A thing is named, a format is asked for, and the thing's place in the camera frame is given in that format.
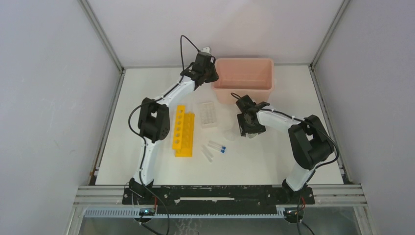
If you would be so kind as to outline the small clear glass bottle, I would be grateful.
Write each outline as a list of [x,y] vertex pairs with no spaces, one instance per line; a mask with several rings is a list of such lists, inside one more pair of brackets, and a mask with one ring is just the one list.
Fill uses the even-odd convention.
[[258,130],[249,130],[249,131],[247,131],[247,132],[246,132],[246,136],[247,136],[249,139],[254,138],[254,137],[255,137],[255,136],[257,136],[258,134],[260,134],[260,131],[258,131]]

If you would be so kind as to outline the pink plastic storage bin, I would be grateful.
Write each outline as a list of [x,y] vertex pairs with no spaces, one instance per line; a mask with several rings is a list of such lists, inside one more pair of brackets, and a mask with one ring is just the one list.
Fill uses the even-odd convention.
[[271,58],[220,58],[215,62],[219,79],[212,84],[219,103],[234,104],[248,95],[255,102],[268,101],[275,89],[275,65]]

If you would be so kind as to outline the yellow test tube rack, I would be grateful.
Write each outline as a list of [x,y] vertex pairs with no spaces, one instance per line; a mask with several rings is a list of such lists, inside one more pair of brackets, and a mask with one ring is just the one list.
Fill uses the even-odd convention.
[[173,132],[172,149],[175,157],[192,157],[195,114],[186,113],[184,105],[178,105]]

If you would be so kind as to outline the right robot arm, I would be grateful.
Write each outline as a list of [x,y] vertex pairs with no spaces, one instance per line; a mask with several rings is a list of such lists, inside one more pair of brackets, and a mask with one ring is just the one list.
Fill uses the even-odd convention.
[[231,95],[240,111],[237,120],[241,136],[252,138],[268,127],[288,135],[295,164],[283,180],[283,199],[290,204],[297,203],[316,170],[338,160],[337,144],[316,115],[300,119],[274,109],[267,102],[256,103],[248,95]]

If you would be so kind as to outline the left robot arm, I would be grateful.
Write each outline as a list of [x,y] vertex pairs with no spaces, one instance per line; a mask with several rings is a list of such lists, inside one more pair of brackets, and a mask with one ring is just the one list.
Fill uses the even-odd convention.
[[199,51],[195,61],[180,73],[180,79],[157,98],[144,98],[128,117],[130,130],[142,139],[140,160],[136,172],[129,181],[129,190],[141,204],[153,198],[150,189],[158,148],[170,132],[170,106],[177,105],[186,95],[205,83],[219,79],[215,68],[216,58]]

